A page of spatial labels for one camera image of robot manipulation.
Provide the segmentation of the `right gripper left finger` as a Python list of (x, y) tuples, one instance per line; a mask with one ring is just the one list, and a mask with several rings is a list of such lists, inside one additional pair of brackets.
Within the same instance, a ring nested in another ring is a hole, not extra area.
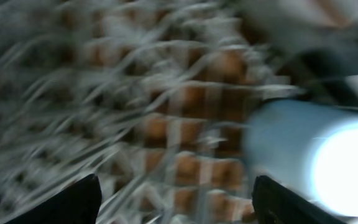
[(101, 199), (99, 179), (90, 174), (6, 224), (95, 224)]

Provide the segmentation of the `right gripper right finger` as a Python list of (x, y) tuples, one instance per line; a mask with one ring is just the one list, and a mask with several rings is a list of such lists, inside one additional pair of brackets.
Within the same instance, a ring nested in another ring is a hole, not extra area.
[(266, 175), (255, 179), (252, 204), (259, 224), (345, 224)]

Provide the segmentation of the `light blue cup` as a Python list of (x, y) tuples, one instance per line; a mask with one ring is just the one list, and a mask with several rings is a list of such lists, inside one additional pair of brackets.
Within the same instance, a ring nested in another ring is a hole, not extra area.
[(271, 101), (249, 117), (243, 144), (251, 179), (267, 175), (329, 213), (358, 217), (358, 113)]

